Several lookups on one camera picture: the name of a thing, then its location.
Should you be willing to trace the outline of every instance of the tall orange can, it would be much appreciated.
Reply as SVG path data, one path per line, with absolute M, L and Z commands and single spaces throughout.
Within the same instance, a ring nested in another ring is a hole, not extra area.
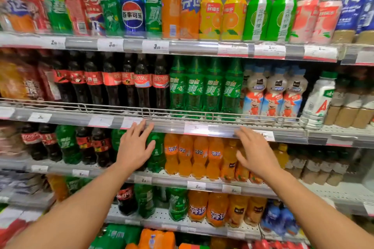
M 180 39 L 198 40 L 200 26 L 200 0 L 181 0 Z
M 223 4 L 221 0 L 201 0 L 200 40 L 219 40 L 221 37 Z
M 35 33 L 33 19 L 26 0 L 6 0 L 7 17 L 13 29 L 19 33 Z
M 179 39 L 181 0 L 161 0 L 162 38 Z
M 247 2 L 245 0 L 226 0 L 223 5 L 221 40 L 242 40 L 246 13 Z

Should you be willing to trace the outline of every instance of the yellow can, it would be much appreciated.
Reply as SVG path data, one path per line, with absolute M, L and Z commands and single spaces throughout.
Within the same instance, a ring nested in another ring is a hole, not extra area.
M 219 40 L 221 36 L 221 0 L 202 0 L 200 5 L 200 40 Z
M 223 5 L 221 40 L 241 41 L 246 13 L 245 0 L 226 0 Z

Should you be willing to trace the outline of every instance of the green lime can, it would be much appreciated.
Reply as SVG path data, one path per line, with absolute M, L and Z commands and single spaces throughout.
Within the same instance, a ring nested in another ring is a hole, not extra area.
M 274 0 L 266 33 L 267 40 L 288 41 L 295 20 L 296 8 L 296 0 Z
M 54 33 L 73 34 L 72 23 L 65 0 L 44 0 L 44 7 Z
M 146 32 L 148 39 L 161 39 L 161 0 L 144 0 L 146 9 Z
M 120 22 L 121 13 L 118 0 L 100 0 L 102 13 L 104 15 L 105 30 L 108 36 L 123 35 L 122 24 Z
M 273 2 L 271 0 L 250 0 L 243 31 L 243 41 L 266 40 L 270 13 Z

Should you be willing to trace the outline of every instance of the red coca-cola label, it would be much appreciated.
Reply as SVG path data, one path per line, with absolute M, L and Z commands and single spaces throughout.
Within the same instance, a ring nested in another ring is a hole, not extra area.
M 119 201 L 131 199 L 133 196 L 133 193 L 134 193 L 133 186 L 130 186 L 129 188 L 126 188 L 126 189 L 119 190 L 117 193 L 117 199 Z
M 85 73 L 84 71 L 69 71 L 70 81 L 72 84 L 85 84 Z
M 32 144 L 40 143 L 40 141 L 41 141 L 39 132 L 22 133 L 21 137 L 22 137 L 22 141 L 26 145 L 32 145 Z
M 44 146 L 54 145 L 57 143 L 57 138 L 56 138 L 55 133 L 40 134 L 40 138 Z
M 134 84 L 137 88 L 148 88 L 152 86 L 152 75 L 134 74 Z
M 88 137 L 76 137 L 77 144 L 81 149 L 91 148 L 92 147 L 92 139 L 90 136 Z
M 134 72 L 122 72 L 122 83 L 124 85 L 134 85 Z
M 155 88 L 167 88 L 169 86 L 169 75 L 153 75 L 152 83 Z
M 109 150 L 109 148 L 112 146 L 110 144 L 110 139 L 109 138 L 106 138 L 106 139 L 100 140 L 100 141 L 92 141 L 92 144 L 93 144 L 93 147 L 95 148 L 96 153 L 105 152 L 105 151 Z
M 55 83 L 68 83 L 70 82 L 70 74 L 68 70 L 57 70 L 54 69 L 54 81 Z
M 104 83 L 102 72 L 85 72 L 85 78 L 88 85 L 101 85 Z
M 103 72 L 105 86 L 117 86 L 122 83 L 122 73 L 121 72 Z

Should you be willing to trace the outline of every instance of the orange can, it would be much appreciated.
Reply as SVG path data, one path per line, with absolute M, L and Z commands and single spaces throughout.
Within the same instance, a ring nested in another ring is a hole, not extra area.
M 35 33 L 33 19 L 27 9 L 26 0 L 6 0 L 7 17 L 13 30 L 20 33 Z
M 200 40 L 220 39 L 222 10 L 221 0 L 201 0 Z
M 226 0 L 223 5 L 221 40 L 241 41 L 246 13 L 245 0 Z
M 161 0 L 162 38 L 179 39 L 181 0 Z
M 198 40 L 200 25 L 200 0 L 181 0 L 181 30 L 183 40 Z

